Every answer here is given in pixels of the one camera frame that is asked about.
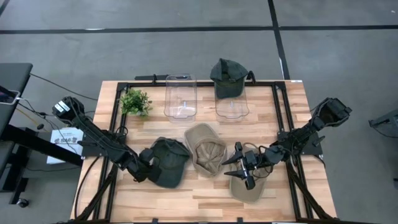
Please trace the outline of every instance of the wooden tabletop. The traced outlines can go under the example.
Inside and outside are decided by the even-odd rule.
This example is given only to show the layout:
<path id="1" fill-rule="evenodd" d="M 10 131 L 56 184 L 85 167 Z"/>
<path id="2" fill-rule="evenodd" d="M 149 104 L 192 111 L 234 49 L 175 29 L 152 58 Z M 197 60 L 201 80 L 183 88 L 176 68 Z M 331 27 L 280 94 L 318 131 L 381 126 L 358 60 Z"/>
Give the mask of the wooden tabletop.
<path id="1" fill-rule="evenodd" d="M 310 109 L 302 82 L 285 81 L 290 109 L 296 128 L 310 119 Z M 101 129 L 108 129 L 111 121 L 117 81 L 103 82 L 94 117 Z M 250 113 L 239 123 L 220 123 L 216 118 L 214 89 L 198 87 L 198 110 L 192 123 L 171 123 L 164 115 L 165 87 L 139 88 L 148 93 L 154 109 L 146 120 L 128 116 L 127 144 L 136 152 L 141 151 L 159 137 L 176 138 L 183 141 L 184 131 L 198 123 L 209 124 L 221 139 L 228 144 L 228 154 L 234 152 L 236 141 L 251 142 L 267 146 L 276 141 L 278 132 L 272 90 L 266 86 L 246 87 Z M 284 125 L 288 127 L 282 94 L 279 92 Z M 116 127 L 121 114 L 118 113 Z M 83 178 L 94 158 L 86 158 L 80 174 Z M 303 169 L 309 191 L 331 216 L 336 216 L 328 180 L 323 164 L 313 156 L 302 156 Z M 97 191 L 102 159 L 90 171 L 83 183 L 78 201 L 78 213 L 88 205 Z M 274 167 L 267 178 L 262 198 L 256 203 L 243 203 L 232 198 L 229 178 L 223 175 L 226 167 L 215 178 L 199 175 L 189 162 L 185 176 L 177 189 L 163 189 L 149 180 L 137 183 L 125 170 L 119 171 L 116 184 L 111 222 L 234 222 L 243 217 L 247 222 L 294 221 L 292 198 L 283 162 Z M 297 189 L 302 216 L 305 217 L 303 197 Z M 102 201 L 100 218 L 104 217 L 107 192 Z"/>

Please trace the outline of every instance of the beige baseball cap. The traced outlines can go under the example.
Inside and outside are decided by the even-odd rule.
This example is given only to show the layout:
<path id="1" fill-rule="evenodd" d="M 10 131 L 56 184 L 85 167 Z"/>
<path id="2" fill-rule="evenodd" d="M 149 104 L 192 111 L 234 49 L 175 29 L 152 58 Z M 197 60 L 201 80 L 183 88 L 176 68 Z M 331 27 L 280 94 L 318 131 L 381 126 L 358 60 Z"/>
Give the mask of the beige baseball cap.
<path id="1" fill-rule="evenodd" d="M 186 130 L 184 136 L 195 169 L 205 177 L 217 175 L 227 157 L 226 143 L 205 123 Z"/>
<path id="2" fill-rule="evenodd" d="M 253 150 L 255 154 L 258 154 L 258 148 L 248 147 L 248 145 L 252 145 L 251 143 L 244 143 L 242 153 Z M 241 163 L 236 162 L 229 165 L 230 171 L 236 171 L 238 169 L 242 169 Z M 229 190 L 231 191 L 232 196 L 241 202 L 246 203 L 254 203 L 257 202 L 264 191 L 264 186 L 266 184 L 267 176 L 269 175 L 268 171 L 270 171 L 270 167 L 260 168 L 254 171 L 251 171 L 251 175 L 254 177 L 254 181 L 256 182 L 256 186 L 248 190 L 246 189 L 246 185 L 244 184 L 244 180 L 239 177 L 232 177 L 229 182 Z"/>

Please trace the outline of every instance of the black desk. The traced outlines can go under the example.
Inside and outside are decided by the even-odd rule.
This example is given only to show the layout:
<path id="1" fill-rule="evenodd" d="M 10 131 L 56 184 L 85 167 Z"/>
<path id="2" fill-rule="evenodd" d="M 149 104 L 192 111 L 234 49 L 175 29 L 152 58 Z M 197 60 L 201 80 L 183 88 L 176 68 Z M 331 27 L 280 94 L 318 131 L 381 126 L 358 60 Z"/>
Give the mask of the black desk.
<path id="1" fill-rule="evenodd" d="M 0 85 L 8 90 L 25 90 L 33 65 L 30 63 L 0 63 Z M 10 203 L 16 203 L 19 194 L 24 191 L 27 179 L 22 178 L 24 167 L 29 160 L 30 150 L 61 159 L 76 166 L 83 161 L 78 154 L 70 152 L 51 142 L 37 137 L 37 133 L 28 128 L 16 128 L 9 121 L 17 107 L 0 104 L 0 177 L 3 192 L 14 192 Z"/>

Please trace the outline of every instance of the white paper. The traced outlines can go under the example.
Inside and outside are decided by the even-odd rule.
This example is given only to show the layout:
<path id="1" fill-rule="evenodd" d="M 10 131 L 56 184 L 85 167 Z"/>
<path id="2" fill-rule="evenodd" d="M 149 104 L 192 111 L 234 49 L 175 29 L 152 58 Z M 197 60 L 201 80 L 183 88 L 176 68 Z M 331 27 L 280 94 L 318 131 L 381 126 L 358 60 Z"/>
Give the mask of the white paper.
<path id="1" fill-rule="evenodd" d="M 73 153 L 77 152 L 77 154 L 79 154 L 81 156 L 83 146 L 77 144 L 77 142 L 81 141 L 81 140 L 83 140 L 83 131 L 81 131 L 77 128 L 63 128 L 60 130 L 52 131 L 50 142 L 66 149 L 66 150 L 69 150 Z M 58 164 L 58 163 L 62 163 L 62 162 L 65 162 L 65 161 L 56 159 L 51 156 L 47 157 L 47 164 Z"/>

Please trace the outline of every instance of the artificial plant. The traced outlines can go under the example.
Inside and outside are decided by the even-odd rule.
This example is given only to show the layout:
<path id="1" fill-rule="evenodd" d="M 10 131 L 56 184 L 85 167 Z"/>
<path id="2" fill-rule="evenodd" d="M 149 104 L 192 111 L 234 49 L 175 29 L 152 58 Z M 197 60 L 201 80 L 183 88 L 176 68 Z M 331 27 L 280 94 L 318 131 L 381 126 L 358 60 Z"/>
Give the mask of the artificial plant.
<path id="1" fill-rule="evenodd" d="M 129 89 L 127 93 L 120 98 L 122 105 L 122 114 L 136 114 L 139 116 L 148 116 L 148 111 L 153 108 L 150 107 L 152 103 L 148 100 L 147 93 L 143 93 L 141 90 Z"/>

